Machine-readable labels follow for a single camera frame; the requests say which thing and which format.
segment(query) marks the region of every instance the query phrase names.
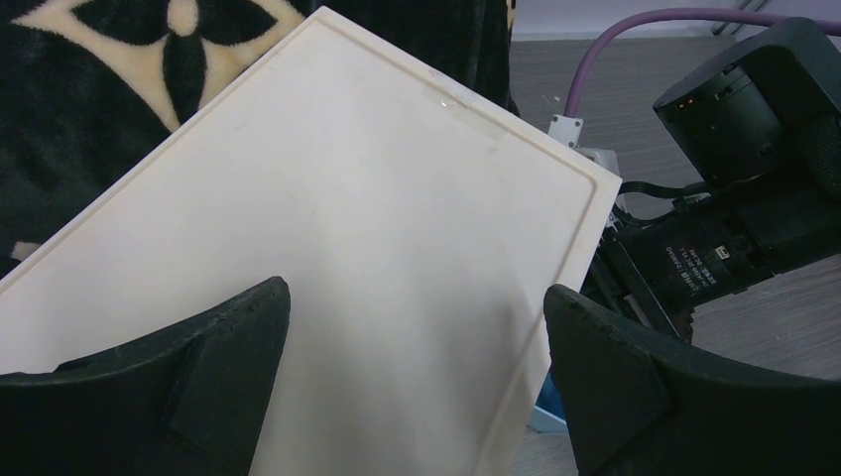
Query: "white tray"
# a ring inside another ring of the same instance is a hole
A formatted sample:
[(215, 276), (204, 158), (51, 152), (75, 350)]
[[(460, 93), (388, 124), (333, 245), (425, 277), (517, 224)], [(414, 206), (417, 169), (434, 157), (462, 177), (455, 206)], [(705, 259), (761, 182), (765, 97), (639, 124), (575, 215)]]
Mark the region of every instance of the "white tray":
[(321, 9), (0, 283), (0, 373), (279, 275), (252, 474), (507, 474), (619, 182)]

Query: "white cutting board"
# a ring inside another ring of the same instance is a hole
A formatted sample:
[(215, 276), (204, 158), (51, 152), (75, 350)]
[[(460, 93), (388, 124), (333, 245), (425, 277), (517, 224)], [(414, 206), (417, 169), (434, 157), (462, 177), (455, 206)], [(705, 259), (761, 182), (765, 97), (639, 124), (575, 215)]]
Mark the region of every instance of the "white cutting board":
[(0, 373), (278, 275), (252, 474), (507, 474), (619, 183), (322, 8), (0, 283)]

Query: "blanket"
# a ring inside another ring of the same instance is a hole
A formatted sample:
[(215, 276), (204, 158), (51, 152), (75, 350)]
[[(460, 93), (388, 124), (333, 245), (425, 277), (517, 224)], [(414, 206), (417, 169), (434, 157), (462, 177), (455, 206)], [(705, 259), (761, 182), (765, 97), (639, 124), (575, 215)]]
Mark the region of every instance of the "blanket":
[(514, 1), (0, 2), (0, 276), (322, 5), (516, 113)]

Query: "label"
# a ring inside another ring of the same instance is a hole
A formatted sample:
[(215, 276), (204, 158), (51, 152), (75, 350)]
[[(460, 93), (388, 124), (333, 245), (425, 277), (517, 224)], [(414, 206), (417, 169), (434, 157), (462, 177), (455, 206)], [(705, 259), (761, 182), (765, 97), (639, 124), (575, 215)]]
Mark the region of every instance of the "label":
[(665, 251), (668, 253), (677, 275), (683, 279), (683, 283), (689, 288), (692, 295), (697, 295), (718, 283), (693, 248), (672, 248), (668, 246)]

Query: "wooden floor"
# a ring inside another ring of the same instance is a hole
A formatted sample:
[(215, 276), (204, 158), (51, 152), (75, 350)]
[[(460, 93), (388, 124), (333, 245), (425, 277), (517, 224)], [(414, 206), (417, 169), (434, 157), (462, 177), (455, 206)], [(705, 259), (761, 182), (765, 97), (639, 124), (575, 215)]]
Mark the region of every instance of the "wooden floor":
[[(581, 145), (612, 149), (625, 179), (683, 185), (698, 179), (652, 112), (669, 86), (731, 45), (725, 38), (624, 40), (599, 58), (581, 103)], [(546, 130), (589, 42), (513, 46), (514, 97), (523, 118)], [(639, 216), (668, 203), (631, 199)], [(706, 304), (695, 315), (694, 343), (735, 360), (825, 379), (841, 378), (841, 257)], [(513, 475), (577, 474), (569, 439), (527, 430)]]

